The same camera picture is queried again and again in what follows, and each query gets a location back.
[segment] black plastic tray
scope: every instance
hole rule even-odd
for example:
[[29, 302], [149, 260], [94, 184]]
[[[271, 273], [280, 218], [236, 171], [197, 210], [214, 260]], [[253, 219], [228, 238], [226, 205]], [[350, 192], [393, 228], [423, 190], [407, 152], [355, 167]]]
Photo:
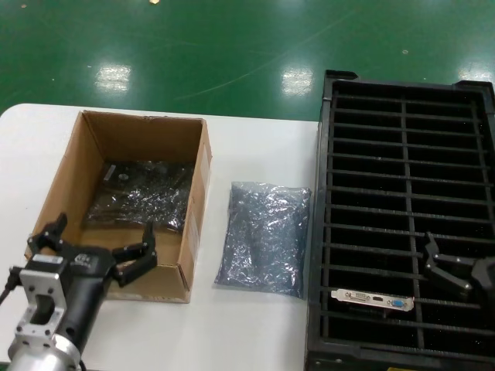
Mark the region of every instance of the black plastic tray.
[[[488, 370], [495, 329], [423, 275], [442, 254], [495, 255], [493, 87], [382, 83], [326, 71], [312, 225], [306, 368]], [[336, 288], [415, 297], [387, 318]]]

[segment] robotic arm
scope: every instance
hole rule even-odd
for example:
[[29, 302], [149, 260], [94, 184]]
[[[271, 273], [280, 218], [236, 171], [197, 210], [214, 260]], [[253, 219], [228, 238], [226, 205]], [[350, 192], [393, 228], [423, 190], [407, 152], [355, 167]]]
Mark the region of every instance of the robotic arm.
[[[28, 239], [32, 256], [24, 268], [10, 270], [0, 295], [1, 304], [10, 291], [23, 286], [28, 299], [9, 348], [8, 371], [67, 371], [78, 365], [85, 371], [80, 357], [112, 280], [123, 287], [156, 267], [152, 223], [141, 243], [112, 251], [71, 245], [61, 238], [66, 225], [66, 215], [60, 214]], [[42, 255], [44, 247], [55, 254]]]

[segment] open cardboard box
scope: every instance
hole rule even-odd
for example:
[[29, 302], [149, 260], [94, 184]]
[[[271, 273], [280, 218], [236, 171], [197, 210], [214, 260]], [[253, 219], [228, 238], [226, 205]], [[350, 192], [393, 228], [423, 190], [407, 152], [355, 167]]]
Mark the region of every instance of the open cardboard box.
[[210, 175], [207, 123], [196, 118], [80, 112], [33, 234], [66, 213], [62, 238], [70, 243], [112, 249], [140, 242], [140, 227], [84, 225], [107, 161], [196, 162], [182, 235], [155, 228], [158, 267], [125, 288], [114, 282], [108, 292], [109, 298], [189, 302]]

